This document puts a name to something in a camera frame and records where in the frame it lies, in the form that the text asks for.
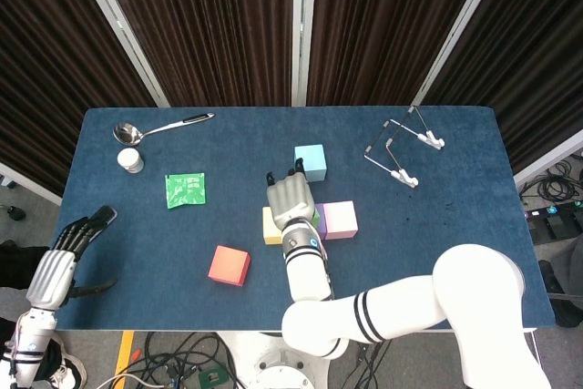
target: red cube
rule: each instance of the red cube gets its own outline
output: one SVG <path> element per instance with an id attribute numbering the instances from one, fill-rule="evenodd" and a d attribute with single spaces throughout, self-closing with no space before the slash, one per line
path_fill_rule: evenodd
<path id="1" fill-rule="evenodd" d="M 251 256 L 248 252 L 219 245 L 210 265 L 209 278 L 215 282 L 242 286 L 250 262 Z"/>

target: brown curtain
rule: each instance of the brown curtain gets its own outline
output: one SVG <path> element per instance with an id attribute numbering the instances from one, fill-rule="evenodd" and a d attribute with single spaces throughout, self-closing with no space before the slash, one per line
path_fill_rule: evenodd
<path id="1" fill-rule="evenodd" d="M 492 107 L 519 172 L 583 129 L 583 0 L 482 0 L 424 104 Z"/>
<path id="2" fill-rule="evenodd" d="M 0 161 L 60 195 L 86 110 L 153 101 L 94 0 L 0 5 Z"/>
<path id="3" fill-rule="evenodd" d="M 408 105 L 465 0 L 315 0 L 308 105 Z"/>
<path id="4" fill-rule="evenodd" d="M 119 0 L 172 106 L 290 105 L 292 0 Z"/>

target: small white container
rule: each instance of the small white container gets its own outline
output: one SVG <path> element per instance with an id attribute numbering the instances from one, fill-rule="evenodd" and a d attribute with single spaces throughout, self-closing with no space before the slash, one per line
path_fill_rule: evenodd
<path id="1" fill-rule="evenodd" d="M 144 168 L 142 157 L 133 148 L 125 148 L 119 151 L 118 164 L 129 173 L 138 173 Z"/>

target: table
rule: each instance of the table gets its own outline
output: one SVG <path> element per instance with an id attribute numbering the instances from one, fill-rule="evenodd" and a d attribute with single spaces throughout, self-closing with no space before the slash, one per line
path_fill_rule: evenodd
<path id="1" fill-rule="evenodd" d="M 293 148 L 323 144 L 326 181 L 312 183 L 316 202 L 353 200 L 359 231 L 330 241 L 338 298 L 403 277 L 427 274 L 446 249 L 480 243 L 502 251 L 526 280 L 523 322 L 549 326 L 553 313 L 537 267 L 512 170 L 486 107 L 423 107 L 429 127 L 445 140 L 437 151 L 405 132 L 393 151 L 419 186 L 410 189 L 363 158 L 389 118 L 406 107 L 101 108 L 87 112 L 71 166 L 56 234 L 103 204 L 116 221 L 87 249 L 77 284 L 112 277 L 97 296 L 71 300 L 59 328 L 102 330 L 277 331 L 291 304 L 281 247 L 262 240 L 265 174 L 283 178 Z M 145 138 L 146 165 L 127 174 L 112 128 L 128 121 L 148 130 L 202 112 L 210 121 Z M 410 128 L 422 131 L 412 118 Z M 393 167 L 383 152 L 373 157 Z M 167 210 L 166 174 L 206 174 L 206 205 Z M 242 288 L 207 278 L 223 244 L 251 255 Z M 446 323 L 436 328 L 447 328 Z"/>

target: silver ladle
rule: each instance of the silver ladle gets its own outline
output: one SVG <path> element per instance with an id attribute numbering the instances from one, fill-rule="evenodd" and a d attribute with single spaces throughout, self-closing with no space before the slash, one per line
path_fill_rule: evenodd
<path id="1" fill-rule="evenodd" d="M 205 120 L 209 120 L 214 117 L 215 117 L 214 113 L 199 114 L 198 116 L 185 118 L 180 122 L 170 123 L 169 125 L 165 125 L 164 127 L 152 129 L 144 133 L 140 132 L 139 129 L 134 127 L 131 123 L 122 122 L 118 123 L 113 128 L 113 136 L 119 143 L 123 145 L 137 146 L 145 136 L 149 136 L 150 134 L 156 134 L 157 132 L 166 131 L 167 129 L 186 127 L 187 125 L 193 125 L 195 123 L 204 122 Z"/>

